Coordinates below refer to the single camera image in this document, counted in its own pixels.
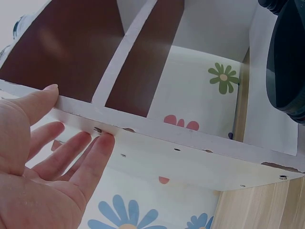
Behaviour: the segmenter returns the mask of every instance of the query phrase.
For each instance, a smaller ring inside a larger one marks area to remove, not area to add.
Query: dark curved object
[[[305,2],[289,0],[274,27],[266,70],[270,103],[301,124],[305,124],[304,25]]]
[[[258,0],[258,3],[278,15],[288,0]]]

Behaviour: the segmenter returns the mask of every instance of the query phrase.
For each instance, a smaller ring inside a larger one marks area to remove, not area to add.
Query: flower pattern
[[[172,124],[172,125],[177,125],[177,126],[180,126],[180,127],[184,127],[184,119],[180,119],[178,122],[177,122],[177,118],[176,116],[174,115],[168,115],[164,118],[164,122],[165,123],[168,123],[168,124]],[[190,121],[188,123],[188,125],[186,126],[187,129],[190,129],[190,130],[199,130],[199,124],[198,122],[196,121]]]
[[[115,195],[112,199],[113,207],[118,216],[114,213],[112,208],[105,201],[99,203],[100,212],[109,219],[117,227],[114,228],[98,220],[91,219],[88,221],[88,226],[91,229],[167,229],[164,226],[149,226],[158,217],[158,212],[151,209],[138,223],[139,220],[139,205],[137,201],[131,200],[128,204],[128,214],[124,205],[124,201],[120,195]]]
[[[206,213],[202,213],[198,218],[196,216],[192,216],[191,222],[186,223],[187,229],[210,229],[213,218],[214,217],[211,217],[208,221],[208,215]]]
[[[234,91],[234,88],[231,83],[239,84],[239,78],[233,77],[236,75],[236,71],[231,71],[232,66],[228,65],[224,70],[224,65],[215,63],[214,68],[210,68],[208,72],[210,74],[217,75],[217,77],[210,80],[210,84],[215,84],[219,82],[219,92],[220,94],[226,94],[229,88],[229,93]]]

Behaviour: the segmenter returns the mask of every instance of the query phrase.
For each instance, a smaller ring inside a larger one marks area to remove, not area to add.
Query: blue daisy
[[[113,206],[116,210],[118,216],[114,213],[112,208],[105,201],[99,203],[100,212],[109,219],[112,223],[114,223],[117,228],[109,226],[105,223],[102,223],[98,220],[91,219],[88,221],[88,226],[91,229],[167,229],[164,226],[149,226],[150,223],[154,222],[158,217],[158,212],[155,209],[150,210],[141,220],[139,221],[139,205],[137,201],[131,200],[128,204],[128,213],[124,205],[124,201],[120,195],[115,195],[113,197]]]
[[[205,213],[202,213],[198,219],[196,216],[191,217],[191,222],[187,222],[187,229],[210,229],[212,225],[214,217],[211,217],[209,222],[208,221],[208,215]]]

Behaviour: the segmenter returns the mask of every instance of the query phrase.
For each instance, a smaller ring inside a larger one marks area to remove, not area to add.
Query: brown panel
[[[0,78],[91,102],[124,36],[116,0],[52,0],[11,51]]]
[[[113,86],[106,107],[146,117],[184,10],[158,0]]]
[[[250,75],[250,49],[244,58],[240,76],[238,95],[235,111],[235,122],[233,127],[234,137],[233,140],[243,142],[244,130],[246,127],[248,96],[249,96],[249,75]]]

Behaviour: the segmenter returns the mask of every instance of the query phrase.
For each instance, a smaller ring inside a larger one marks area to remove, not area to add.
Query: light wood surface
[[[233,129],[233,140],[243,142],[244,130],[247,118],[247,106],[249,95],[249,74],[250,74],[250,49],[244,57],[243,65],[239,76],[239,87],[235,112],[235,123]]]
[[[305,229],[305,179],[222,192],[212,229]]]

